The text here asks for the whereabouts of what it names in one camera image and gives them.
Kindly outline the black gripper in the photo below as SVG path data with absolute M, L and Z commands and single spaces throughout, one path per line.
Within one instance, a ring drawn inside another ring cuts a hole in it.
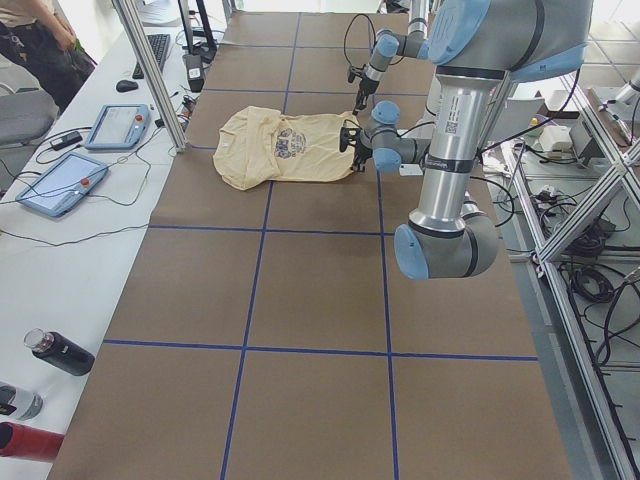
M 372 157 L 372 145 L 366 135 L 358 134 L 354 140 L 354 172 L 365 172 L 366 162 Z
M 368 96 L 376 92 L 376 81 L 367 76 L 363 76 L 359 83 L 358 95 L 356 96 L 352 114 L 357 116 L 360 111 L 367 107 Z

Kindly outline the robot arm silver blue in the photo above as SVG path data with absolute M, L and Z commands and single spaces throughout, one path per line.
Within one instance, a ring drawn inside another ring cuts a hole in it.
M 390 101 L 373 108 L 356 138 L 356 164 L 372 159 L 381 172 L 423 165 L 419 204 L 394 236 L 406 277 L 471 277 L 492 265 L 497 232 L 467 191 L 490 93 L 506 79 L 538 81 L 579 69 L 591 15 L 588 1 L 447 1 L 428 20 L 414 5 L 407 33 L 381 31 L 369 61 L 350 69 L 357 110 L 395 57 L 431 62 L 440 85 L 429 139 L 401 137 L 400 111 Z
M 369 97 L 376 93 L 384 73 L 393 59 L 413 58 L 426 60 L 429 52 L 428 1 L 411 1 L 407 34 L 394 33 L 383 29 L 376 34 L 376 41 L 369 61 L 362 67 L 348 61 L 347 81 L 359 79 L 358 90 L 352 113 L 357 116 L 367 107 Z

